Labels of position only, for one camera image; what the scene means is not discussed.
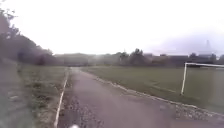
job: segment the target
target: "white goal post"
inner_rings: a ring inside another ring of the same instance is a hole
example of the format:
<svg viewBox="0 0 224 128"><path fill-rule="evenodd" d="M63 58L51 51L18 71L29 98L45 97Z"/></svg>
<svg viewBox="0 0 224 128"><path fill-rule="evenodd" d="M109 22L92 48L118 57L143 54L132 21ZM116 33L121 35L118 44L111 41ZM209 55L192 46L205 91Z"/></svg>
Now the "white goal post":
<svg viewBox="0 0 224 128"><path fill-rule="evenodd" d="M183 75L183 83L182 83L182 88L181 88L181 95L184 94L184 87L185 87L185 81L186 81L186 75L187 75L187 66L188 65L198 65L198 66L221 67L221 68L224 68L224 65L217 65L217 64L185 63L184 75Z"/></svg>

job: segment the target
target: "grass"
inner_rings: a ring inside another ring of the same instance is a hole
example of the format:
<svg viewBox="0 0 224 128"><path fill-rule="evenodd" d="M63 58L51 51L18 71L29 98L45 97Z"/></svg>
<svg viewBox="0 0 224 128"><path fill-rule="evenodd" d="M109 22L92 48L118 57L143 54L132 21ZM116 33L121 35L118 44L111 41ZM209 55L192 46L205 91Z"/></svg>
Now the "grass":
<svg viewBox="0 0 224 128"><path fill-rule="evenodd" d="M82 70L139 92L224 112L222 69L189 68L184 96L180 95L183 68L87 67Z"/></svg>
<svg viewBox="0 0 224 128"><path fill-rule="evenodd" d="M58 107L66 68L19 65L29 109L36 127L52 128Z"/></svg>

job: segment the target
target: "sky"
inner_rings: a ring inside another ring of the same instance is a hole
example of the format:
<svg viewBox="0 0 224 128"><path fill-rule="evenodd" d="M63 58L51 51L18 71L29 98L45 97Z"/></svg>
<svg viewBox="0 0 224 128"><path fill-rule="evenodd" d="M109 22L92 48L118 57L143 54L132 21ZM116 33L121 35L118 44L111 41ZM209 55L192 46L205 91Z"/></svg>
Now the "sky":
<svg viewBox="0 0 224 128"><path fill-rule="evenodd" d="M179 46L188 42L175 42L178 39L205 32L224 33L223 5L223 0L7 0L5 3L15 9L18 18L14 23L22 34L38 45L54 53L88 54L131 52L135 48L152 53L179 53ZM213 49L224 47L219 41L211 45Z"/></svg>

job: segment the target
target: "treeline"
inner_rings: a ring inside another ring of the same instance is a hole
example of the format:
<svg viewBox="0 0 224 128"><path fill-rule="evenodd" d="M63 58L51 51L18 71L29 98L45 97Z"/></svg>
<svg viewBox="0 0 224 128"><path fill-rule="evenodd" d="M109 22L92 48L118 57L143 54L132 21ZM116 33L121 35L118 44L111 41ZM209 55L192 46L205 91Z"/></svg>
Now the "treeline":
<svg viewBox="0 0 224 128"><path fill-rule="evenodd" d="M87 54L64 54L56 55L60 65L65 66L160 66L160 67L182 67L186 62L224 64L224 55L217 58L215 54L190 55L166 55L159 56L144 54L142 50L136 49L131 54L118 52L116 54L87 55Z"/></svg>
<svg viewBox="0 0 224 128"><path fill-rule="evenodd" d="M53 65L56 63L56 58L50 50L41 48L20 34L15 36L0 35L0 56L35 65Z"/></svg>
<svg viewBox="0 0 224 128"><path fill-rule="evenodd" d="M87 55L63 54L53 55L50 50L43 49L35 42L20 34L18 28L10 24L13 15L0 10L0 61L2 57L22 63L35 65L61 66L184 66L186 62L224 64L224 55L217 58L215 54L197 55L166 55L145 54L140 49L132 53L118 52L116 54Z"/></svg>
<svg viewBox="0 0 224 128"><path fill-rule="evenodd" d="M13 18L13 11L10 14L9 11L0 9L0 61L1 58L9 58L36 65L56 64L57 60L50 50L36 45L10 23Z"/></svg>

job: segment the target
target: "grass verge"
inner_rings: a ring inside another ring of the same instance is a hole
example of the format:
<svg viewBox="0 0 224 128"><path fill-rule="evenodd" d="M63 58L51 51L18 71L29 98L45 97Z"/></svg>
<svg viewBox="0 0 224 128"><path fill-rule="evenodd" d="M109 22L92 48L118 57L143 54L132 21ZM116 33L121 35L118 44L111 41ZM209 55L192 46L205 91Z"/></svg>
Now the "grass verge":
<svg viewBox="0 0 224 128"><path fill-rule="evenodd" d="M52 128L63 89L65 67L19 65L28 107L37 128Z"/></svg>

